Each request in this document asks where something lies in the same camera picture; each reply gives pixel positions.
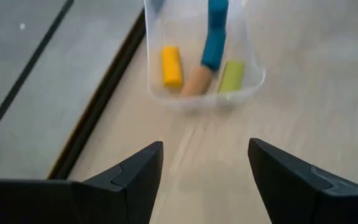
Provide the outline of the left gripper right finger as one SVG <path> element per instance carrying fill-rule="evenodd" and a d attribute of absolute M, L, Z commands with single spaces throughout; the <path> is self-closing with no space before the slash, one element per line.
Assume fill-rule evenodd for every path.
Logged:
<path fill-rule="evenodd" d="M 248 158 L 272 224 L 358 224 L 358 184 L 258 138 Z"/>

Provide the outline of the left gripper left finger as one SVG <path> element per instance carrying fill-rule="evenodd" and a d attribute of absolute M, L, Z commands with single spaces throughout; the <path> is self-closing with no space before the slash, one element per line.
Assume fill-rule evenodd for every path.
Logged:
<path fill-rule="evenodd" d="M 155 141 L 82 182 L 0 179 L 0 224 L 149 224 L 162 167 Z"/>

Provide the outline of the light green cylinder block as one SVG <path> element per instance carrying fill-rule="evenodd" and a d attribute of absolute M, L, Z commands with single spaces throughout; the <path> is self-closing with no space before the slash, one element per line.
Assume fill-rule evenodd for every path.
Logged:
<path fill-rule="evenodd" d="M 228 60 L 224 66 L 218 93 L 223 94 L 240 90 L 245 67 L 245 63 L 242 61 Z"/>

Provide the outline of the natural wood half-round block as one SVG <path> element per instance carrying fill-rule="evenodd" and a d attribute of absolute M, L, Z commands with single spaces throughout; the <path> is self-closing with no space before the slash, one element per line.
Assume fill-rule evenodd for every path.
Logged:
<path fill-rule="evenodd" d="M 212 78 L 213 71 L 208 67 L 200 65 L 194 68 L 190 77 L 185 82 L 180 96 L 189 97 L 205 94 L 211 84 Z"/>

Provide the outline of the yellow half-round block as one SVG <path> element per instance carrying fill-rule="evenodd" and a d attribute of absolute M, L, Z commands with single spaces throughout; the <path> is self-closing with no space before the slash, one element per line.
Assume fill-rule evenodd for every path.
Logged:
<path fill-rule="evenodd" d="M 180 51 L 177 46 L 168 45 L 162 49 L 163 84 L 168 88 L 179 88 L 183 84 Z"/>

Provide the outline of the teal cylinder block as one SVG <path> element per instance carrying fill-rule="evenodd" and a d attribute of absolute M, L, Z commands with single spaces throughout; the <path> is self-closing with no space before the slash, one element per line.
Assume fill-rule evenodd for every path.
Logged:
<path fill-rule="evenodd" d="M 226 41 L 224 29 L 211 29 L 208 31 L 201 64 L 216 72 L 221 66 Z"/>

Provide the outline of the clear plastic bin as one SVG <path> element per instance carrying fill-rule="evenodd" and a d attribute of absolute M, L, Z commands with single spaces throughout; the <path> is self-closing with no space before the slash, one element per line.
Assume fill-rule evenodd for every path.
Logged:
<path fill-rule="evenodd" d="M 208 0 L 144 0 L 148 89 L 153 99 L 178 111 L 215 108 L 241 104 L 263 84 L 266 71 L 257 63 L 248 39 L 245 0 L 228 2 L 222 63 L 244 63 L 243 75 L 233 80 L 239 88 L 231 93 L 220 93 L 218 89 L 224 75 L 220 70 L 204 95 L 183 99 L 179 89 L 163 84 L 162 50 L 165 46 L 178 47 L 183 79 L 187 81 L 201 62 L 208 31 Z"/>

